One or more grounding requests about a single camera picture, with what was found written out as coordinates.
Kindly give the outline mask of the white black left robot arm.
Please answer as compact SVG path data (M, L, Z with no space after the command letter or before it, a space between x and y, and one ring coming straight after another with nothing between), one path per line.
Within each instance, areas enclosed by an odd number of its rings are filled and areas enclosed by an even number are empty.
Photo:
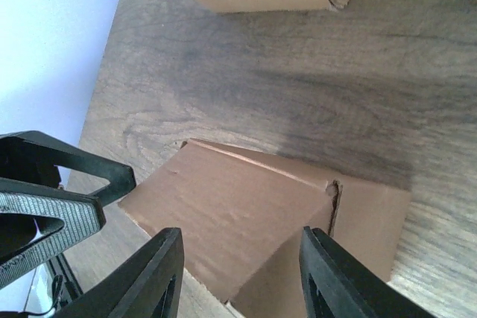
M81 194L60 169L106 180ZM25 305L3 317L50 317L81 294L64 251L100 232L104 207L136 187L133 169L31 130L1 135L1 287L24 278Z

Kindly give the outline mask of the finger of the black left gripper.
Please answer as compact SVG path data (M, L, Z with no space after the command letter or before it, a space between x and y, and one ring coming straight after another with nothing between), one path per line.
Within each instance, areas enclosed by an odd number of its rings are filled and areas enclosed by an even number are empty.
M2 179L1 280L17 280L104 225L94 197Z
M108 181L93 191L102 206L122 198L135 188L129 165L74 147L37 130L1 135L1 178L58 188L59 168L67 168Z

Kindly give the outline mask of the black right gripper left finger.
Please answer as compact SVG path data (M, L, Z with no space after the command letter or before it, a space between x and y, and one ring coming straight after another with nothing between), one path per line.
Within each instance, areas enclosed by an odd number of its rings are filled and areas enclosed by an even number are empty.
M182 281L182 232L165 228L55 316L176 317Z

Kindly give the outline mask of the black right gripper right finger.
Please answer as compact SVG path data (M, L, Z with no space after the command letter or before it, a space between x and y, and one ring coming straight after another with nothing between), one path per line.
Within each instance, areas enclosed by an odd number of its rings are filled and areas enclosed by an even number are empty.
M323 230L303 228L300 274L308 317L431 317Z

